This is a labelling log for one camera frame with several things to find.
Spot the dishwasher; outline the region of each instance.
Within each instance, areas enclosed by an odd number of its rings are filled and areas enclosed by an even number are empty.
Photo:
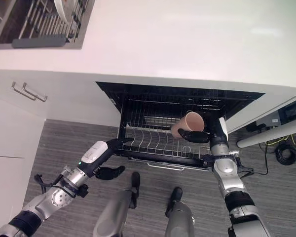
[[[121,113],[118,138],[132,137],[115,152],[149,166],[207,170],[208,144],[175,139],[171,127],[194,111],[230,118],[263,93],[96,82]]]

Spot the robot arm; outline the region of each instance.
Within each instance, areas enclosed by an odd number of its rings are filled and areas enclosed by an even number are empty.
[[[232,228],[231,237],[270,237],[266,223],[259,214],[242,180],[238,176],[237,164],[241,164],[237,154],[231,155],[228,148],[228,134],[223,118],[204,118],[208,126],[206,132],[188,132],[179,129],[183,138],[190,142],[210,142],[211,156],[204,157],[204,164],[211,166],[218,180],[218,187],[229,211]]]
[[[71,170],[67,166],[58,178],[49,185],[44,184],[40,176],[35,179],[46,190],[30,201],[21,212],[7,225],[0,228],[0,236],[5,237],[29,237],[32,236],[40,225],[58,209],[69,205],[75,196],[85,197],[88,194],[88,186],[85,182],[92,176],[102,179],[112,179],[121,174],[125,167],[118,169],[100,168],[114,151],[123,143],[132,141],[132,138],[124,140],[113,139],[108,142],[96,142],[82,157],[78,166]]]

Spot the robot leg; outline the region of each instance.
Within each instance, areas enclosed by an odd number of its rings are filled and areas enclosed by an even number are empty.
[[[107,204],[97,221],[93,237],[121,237],[128,209],[136,208],[139,196],[140,176],[132,174],[132,187],[119,191]]]
[[[176,187],[170,197],[166,216],[169,222],[165,237],[193,237],[194,236],[194,217],[190,208],[181,198],[183,191]]]

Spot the white cabinet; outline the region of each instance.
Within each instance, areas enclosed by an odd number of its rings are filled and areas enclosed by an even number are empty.
[[[47,100],[33,101],[13,91],[14,81],[21,93],[26,82],[26,88],[40,98],[46,95]],[[4,70],[0,71],[0,99],[45,119],[119,126],[120,113],[95,81],[96,77],[72,73]]]
[[[7,224],[21,209],[24,192],[22,158],[0,157],[0,227]]]
[[[0,227],[23,206],[43,124],[43,118],[0,100]]]

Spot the white pipe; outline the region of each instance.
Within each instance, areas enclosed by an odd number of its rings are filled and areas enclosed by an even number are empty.
[[[271,130],[259,133],[252,137],[248,137],[246,139],[240,140],[237,142],[237,146],[240,148],[244,148],[244,147],[252,146],[258,143],[267,142],[277,138],[285,137],[294,133],[296,133],[296,120],[291,121],[282,126],[273,128]]]

